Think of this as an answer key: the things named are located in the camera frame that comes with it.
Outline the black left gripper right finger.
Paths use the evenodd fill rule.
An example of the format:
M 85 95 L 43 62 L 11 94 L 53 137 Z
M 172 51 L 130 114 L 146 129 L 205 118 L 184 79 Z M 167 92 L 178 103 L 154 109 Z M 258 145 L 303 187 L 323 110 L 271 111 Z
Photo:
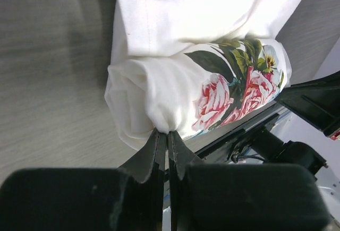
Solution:
M 297 164 L 207 164 L 168 135 L 172 230 L 325 230 L 315 177 Z

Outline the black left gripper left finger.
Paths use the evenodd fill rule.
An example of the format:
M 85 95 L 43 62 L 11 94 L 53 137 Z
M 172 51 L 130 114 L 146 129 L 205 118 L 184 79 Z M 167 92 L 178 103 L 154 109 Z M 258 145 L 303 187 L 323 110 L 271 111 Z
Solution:
M 166 135 L 117 168 L 25 168 L 1 185 L 1 230 L 161 230 Z

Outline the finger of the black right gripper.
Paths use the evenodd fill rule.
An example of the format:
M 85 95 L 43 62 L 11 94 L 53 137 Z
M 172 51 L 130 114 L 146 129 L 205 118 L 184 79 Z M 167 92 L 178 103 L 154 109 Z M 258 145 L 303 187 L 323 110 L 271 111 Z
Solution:
M 339 73 L 284 88 L 275 101 L 326 137 L 339 137 Z

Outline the white t shirt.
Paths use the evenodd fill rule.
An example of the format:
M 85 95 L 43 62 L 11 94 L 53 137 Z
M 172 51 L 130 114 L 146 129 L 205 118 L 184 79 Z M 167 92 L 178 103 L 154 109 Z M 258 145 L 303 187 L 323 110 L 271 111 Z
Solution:
M 187 140 L 273 101 L 289 86 L 276 36 L 302 0 L 116 0 L 105 100 L 118 136 Z

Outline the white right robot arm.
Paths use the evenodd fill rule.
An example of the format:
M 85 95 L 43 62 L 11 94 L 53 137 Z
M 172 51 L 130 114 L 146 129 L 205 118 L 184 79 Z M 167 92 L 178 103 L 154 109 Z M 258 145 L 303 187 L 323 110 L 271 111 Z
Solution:
M 339 72 L 285 88 L 276 101 L 326 137 L 339 138 Z M 254 159 L 306 168 L 315 176 L 326 202 L 339 207 L 339 179 L 326 160 L 306 143 L 284 143 L 264 127 L 244 135 L 241 143 L 258 153 Z

